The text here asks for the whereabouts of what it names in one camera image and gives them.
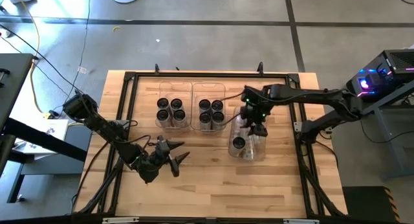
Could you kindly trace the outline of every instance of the wooden table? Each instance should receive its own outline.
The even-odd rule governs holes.
[[[115,119],[125,71],[109,71],[103,89],[99,113],[106,119]],[[316,74],[299,73],[301,87],[319,89]],[[287,106],[278,106],[267,118],[267,155],[261,162],[248,162],[230,157],[227,152],[231,127],[218,135],[191,130],[187,133],[166,133],[155,124],[156,102],[160,98],[159,85],[163,81],[220,82],[226,87],[226,96],[236,95],[244,84],[262,88],[267,84],[281,83],[282,79],[251,78],[140,78],[135,101],[130,139],[150,134],[152,141],[158,135],[184,141],[185,145],[172,152],[179,155],[190,151],[180,166],[180,176],[174,178],[168,165],[163,166],[153,183],[146,185],[136,171],[126,166],[116,209],[117,216],[177,216],[227,218],[304,218],[305,208],[301,191],[298,161]],[[226,119],[239,107],[238,98],[227,100]],[[125,104],[126,116],[128,103]],[[306,104],[309,119],[324,115],[323,106]],[[318,139],[329,147],[331,142]],[[105,141],[93,135],[85,169]],[[92,166],[80,192],[76,210],[84,207],[104,178],[109,147]],[[323,146],[314,144],[314,156],[321,187],[339,210],[346,213],[342,186],[333,154]],[[109,188],[109,206],[113,187]],[[310,189],[312,207],[316,209],[313,189]]]

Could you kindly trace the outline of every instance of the black table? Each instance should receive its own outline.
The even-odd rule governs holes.
[[[24,175],[81,173],[91,137],[91,131],[82,126],[76,128],[77,132],[68,130],[65,141],[62,141],[9,117],[32,65],[32,59],[31,54],[0,54],[0,68],[10,71],[10,74],[5,74],[0,81],[4,84],[0,87],[0,173],[3,173],[8,160],[21,163],[9,195],[9,203],[16,202]],[[68,142],[71,141],[70,136],[74,139],[78,138],[74,142],[76,146]],[[33,161],[33,155],[26,155],[12,149],[16,138],[58,154]],[[82,144],[80,139],[86,141],[86,144]]]

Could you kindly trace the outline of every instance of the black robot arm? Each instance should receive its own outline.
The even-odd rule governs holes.
[[[249,135],[267,136],[263,125],[265,118],[270,115],[274,106],[291,103],[324,104],[334,108],[334,111],[317,120],[306,120],[301,125],[300,139],[306,143],[315,143],[316,136],[321,130],[334,128],[343,122],[360,119],[360,100],[347,90],[311,90],[294,89],[288,85],[266,85],[262,90],[245,86],[241,95],[245,106],[240,108],[241,118],[247,119],[245,128],[250,128]]]
[[[155,144],[150,143],[155,146],[155,151],[149,154],[139,144],[127,141],[127,131],[123,125],[106,121],[98,114],[97,107],[89,95],[76,92],[76,95],[63,105],[63,111],[71,119],[84,123],[114,146],[126,166],[130,170],[136,170],[145,183],[152,182],[158,176],[158,170],[167,163],[171,166],[174,177],[179,176],[179,164],[190,153],[186,152],[173,158],[170,151],[183,145],[183,142],[171,142],[160,135]]]

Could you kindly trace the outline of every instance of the gray floor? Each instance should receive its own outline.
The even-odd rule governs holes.
[[[353,23],[414,23],[414,6],[400,0],[292,0],[296,21]],[[11,15],[26,15],[21,5],[7,0]],[[34,16],[85,18],[87,0],[37,0],[28,5]],[[285,0],[138,0],[119,5],[112,0],[91,0],[93,19],[288,21]],[[45,24],[37,20],[40,51],[72,80],[83,46],[83,25]],[[5,23],[31,44],[34,27]],[[89,25],[86,50],[76,85],[99,101],[109,69],[253,71],[260,61],[266,71],[298,71],[290,27],[193,26],[193,25]],[[414,44],[414,28],[298,27],[301,52],[307,72],[318,75],[320,87],[340,87],[384,49]],[[8,39],[19,50],[31,50],[16,37]],[[13,49],[0,40],[0,52]],[[70,86],[44,62],[39,66],[66,91]],[[42,110],[61,105],[65,96],[39,71],[34,85]],[[374,120],[366,120],[372,138]],[[344,186],[384,185],[391,189],[402,221],[414,223],[414,177],[381,181],[389,169],[387,149],[370,143],[359,122],[338,126],[333,134]],[[9,163],[0,187],[11,187],[17,165]],[[62,215],[69,211],[70,197],[79,176],[32,176],[23,183],[25,203],[5,204],[0,195],[0,219]]]

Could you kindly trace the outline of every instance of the yellow and black stripe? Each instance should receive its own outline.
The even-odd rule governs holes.
[[[395,205],[394,198],[393,198],[393,195],[391,194],[390,189],[387,188],[387,187],[384,187],[384,190],[386,191],[386,194],[388,195],[389,202],[391,203],[391,208],[393,209],[395,220],[397,222],[401,222],[400,216],[398,214],[397,206]]]

